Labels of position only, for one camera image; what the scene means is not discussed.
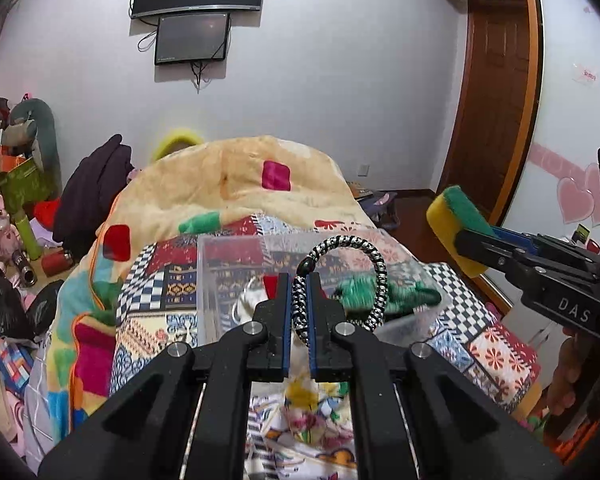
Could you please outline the person's hand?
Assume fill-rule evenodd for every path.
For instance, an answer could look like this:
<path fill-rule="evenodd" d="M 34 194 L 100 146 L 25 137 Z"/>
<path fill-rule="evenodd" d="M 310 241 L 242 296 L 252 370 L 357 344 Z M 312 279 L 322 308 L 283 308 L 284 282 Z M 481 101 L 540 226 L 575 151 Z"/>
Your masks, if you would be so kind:
<path fill-rule="evenodd" d="M 580 377 L 583 363 L 577 349 L 577 332 L 568 327 L 564 327 L 562 332 L 567 339 L 560 346 L 558 364 L 546 394 L 550 414 L 556 416 L 561 415 L 576 402 L 574 384 Z"/>

